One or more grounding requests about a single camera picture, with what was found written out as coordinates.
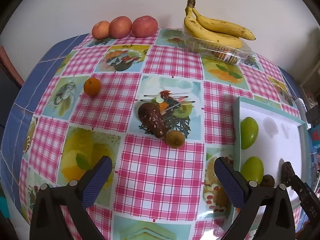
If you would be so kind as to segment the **round dark passion fruit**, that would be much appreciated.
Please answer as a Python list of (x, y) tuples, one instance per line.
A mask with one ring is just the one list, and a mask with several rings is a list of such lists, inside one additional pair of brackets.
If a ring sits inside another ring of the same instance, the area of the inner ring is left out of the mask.
[(275, 185), (275, 180), (272, 175), (266, 174), (263, 176), (260, 186), (274, 188), (274, 185)]

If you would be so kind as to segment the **green fruit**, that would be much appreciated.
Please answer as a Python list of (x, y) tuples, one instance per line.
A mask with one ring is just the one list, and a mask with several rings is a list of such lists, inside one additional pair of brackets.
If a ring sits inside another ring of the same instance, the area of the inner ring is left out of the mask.
[(255, 181), (260, 184), (264, 176), (264, 165), (260, 158), (249, 157), (241, 167), (240, 173), (247, 181)]
[(256, 120), (250, 116), (245, 117), (240, 123), (241, 149), (246, 150), (251, 147), (259, 133), (259, 126)]

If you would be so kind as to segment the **brown kiwi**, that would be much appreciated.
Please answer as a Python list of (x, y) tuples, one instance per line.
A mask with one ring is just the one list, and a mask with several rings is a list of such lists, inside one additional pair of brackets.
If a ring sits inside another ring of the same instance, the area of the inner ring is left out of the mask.
[(165, 142), (171, 148), (180, 148), (185, 143), (185, 137), (180, 131), (170, 131), (165, 136)]

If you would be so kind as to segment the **small orange tangerine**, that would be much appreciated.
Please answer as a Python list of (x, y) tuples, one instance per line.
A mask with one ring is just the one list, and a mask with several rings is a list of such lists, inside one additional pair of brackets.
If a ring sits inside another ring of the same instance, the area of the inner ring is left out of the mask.
[(95, 78), (91, 77), (84, 83), (84, 93), (88, 96), (96, 96), (99, 94), (101, 89), (101, 83), (100, 81)]

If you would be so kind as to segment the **long dark brown fruit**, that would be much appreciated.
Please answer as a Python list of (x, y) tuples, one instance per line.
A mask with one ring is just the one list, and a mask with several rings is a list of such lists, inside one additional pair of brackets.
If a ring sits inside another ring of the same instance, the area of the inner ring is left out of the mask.
[(164, 137), (168, 129), (166, 128), (159, 107), (151, 102), (143, 103), (138, 109), (138, 117), (157, 138)]

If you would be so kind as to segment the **dark wrinkled fruit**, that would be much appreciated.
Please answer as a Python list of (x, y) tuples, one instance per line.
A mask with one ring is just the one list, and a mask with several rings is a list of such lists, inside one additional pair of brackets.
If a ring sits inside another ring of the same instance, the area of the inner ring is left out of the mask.
[(295, 172), (292, 168), (292, 165), (289, 161), (283, 163), (281, 168), (281, 183), (284, 184), (286, 187), (291, 186), (291, 178), (295, 176)]

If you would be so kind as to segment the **white tray teal rim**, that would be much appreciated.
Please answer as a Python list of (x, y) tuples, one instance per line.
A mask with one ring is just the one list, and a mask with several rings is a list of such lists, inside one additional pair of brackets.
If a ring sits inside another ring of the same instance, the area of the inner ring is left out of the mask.
[[(259, 129), (254, 144), (242, 150), (240, 122), (246, 117), (252, 117)], [(272, 175), (278, 185), (282, 164), (289, 161), (295, 174), (311, 185), (311, 159), (305, 122), (265, 103), (240, 96), (233, 104), (233, 124), (233, 168), (236, 171), (241, 170), (249, 157), (257, 156), (263, 162), (264, 173)]]

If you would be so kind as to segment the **white black device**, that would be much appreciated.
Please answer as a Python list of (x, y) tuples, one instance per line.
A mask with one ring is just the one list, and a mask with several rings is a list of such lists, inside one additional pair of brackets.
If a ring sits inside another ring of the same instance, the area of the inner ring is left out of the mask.
[(310, 109), (307, 109), (303, 99), (297, 98), (295, 100), (295, 104), (300, 113), (301, 119), (310, 124), (312, 127), (316, 127), (319, 125), (319, 105), (315, 105)]

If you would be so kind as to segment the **pink checkered fruit tablecloth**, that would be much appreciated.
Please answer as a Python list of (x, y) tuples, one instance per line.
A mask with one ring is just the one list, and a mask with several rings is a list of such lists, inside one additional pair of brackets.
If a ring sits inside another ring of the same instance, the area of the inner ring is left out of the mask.
[[(101, 83), (93, 97), (84, 93), (91, 77)], [(238, 212), (213, 164), (234, 164), (240, 96), (300, 119), (280, 69), (259, 54), (237, 65), (215, 61), (189, 51), (171, 29), (70, 38), (36, 65), (11, 108), (1, 184), (30, 222), (42, 184), (67, 185), (106, 155), (112, 172), (88, 210), (106, 239), (220, 239)], [(145, 102), (159, 107), (168, 132), (183, 133), (182, 147), (142, 124)]]

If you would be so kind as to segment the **clear plastic fruit container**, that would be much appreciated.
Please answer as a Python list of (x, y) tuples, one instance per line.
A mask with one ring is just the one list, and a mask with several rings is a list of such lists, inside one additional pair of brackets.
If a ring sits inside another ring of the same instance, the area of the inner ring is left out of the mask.
[(201, 56), (209, 59), (237, 65), (240, 61), (245, 61), (248, 57), (253, 56), (253, 51), (245, 42), (242, 43), (240, 49), (219, 45), (215, 42), (193, 37), (185, 26), (183, 26), (182, 37), (189, 51), (200, 53)]

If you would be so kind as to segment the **lower yellow banana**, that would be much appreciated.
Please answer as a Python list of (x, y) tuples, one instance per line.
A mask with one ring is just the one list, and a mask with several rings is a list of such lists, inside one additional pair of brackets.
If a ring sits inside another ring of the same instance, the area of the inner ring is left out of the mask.
[(192, 8), (189, 6), (185, 8), (184, 26), (191, 36), (207, 42), (213, 42), (216, 45), (228, 46), (235, 49), (240, 49), (243, 45), (239, 38), (225, 37), (202, 27), (193, 16)]

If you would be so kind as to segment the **yellow banana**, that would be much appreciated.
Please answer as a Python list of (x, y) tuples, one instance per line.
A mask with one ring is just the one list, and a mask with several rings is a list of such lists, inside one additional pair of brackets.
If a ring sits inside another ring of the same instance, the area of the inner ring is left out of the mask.
[(197, 22), (205, 29), (216, 32), (216, 33), (222, 33), (226, 35), (232, 35), (235, 37), (244, 38), (249, 41), (254, 41), (256, 39), (255, 35), (249, 29), (241, 25), (228, 22), (228, 21), (208, 18), (201, 15), (195, 9), (196, 0), (188, 0), (188, 5), (191, 7), (194, 15), (196, 16)]
[(185, 8), (184, 26), (191, 36), (207, 42), (213, 42), (216, 45), (228, 46), (235, 49), (240, 49), (243, 45), (239, 38), (225, 37), (202, 27), (193, 16), (192, 8), (189, 6)]

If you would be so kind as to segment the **upper yellow banana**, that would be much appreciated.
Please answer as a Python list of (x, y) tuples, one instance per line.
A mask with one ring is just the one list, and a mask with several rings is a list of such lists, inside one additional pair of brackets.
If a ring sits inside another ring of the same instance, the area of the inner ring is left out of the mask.
[(249, 29), (241, 25), (228, 22), (228, 21), (208, 18), (201, 15), (195, 9), (196, 0), (188, 0), (188, 5), (191, 7), (194, 15), (196, 16), (197, 22), (205, 29), (216, 32), (216, 33), (222, 33), (226, 35), (232, 35), (235, 37), (244, 38), (249, 41), (254, 41), (256, 39), (255, 35)]

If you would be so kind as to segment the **small peach apple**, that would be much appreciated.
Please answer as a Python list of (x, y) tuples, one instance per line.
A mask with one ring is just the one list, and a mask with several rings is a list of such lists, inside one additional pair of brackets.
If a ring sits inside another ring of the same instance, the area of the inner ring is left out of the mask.
[(109, 36), (109, 26), (108, 21), (100, 21), (96, 23), (92, 28), (92, 36), (97, 40), (102, 40)]

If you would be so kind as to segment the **large red apple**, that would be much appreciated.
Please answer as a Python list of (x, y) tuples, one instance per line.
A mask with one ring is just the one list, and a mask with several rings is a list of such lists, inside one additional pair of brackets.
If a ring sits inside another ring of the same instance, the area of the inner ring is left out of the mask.
[(134, 20), (131, 30), (134, 37), (150, 37), (157, 32), (158, 22), (155, 18), (149, 15), (141, 16)]

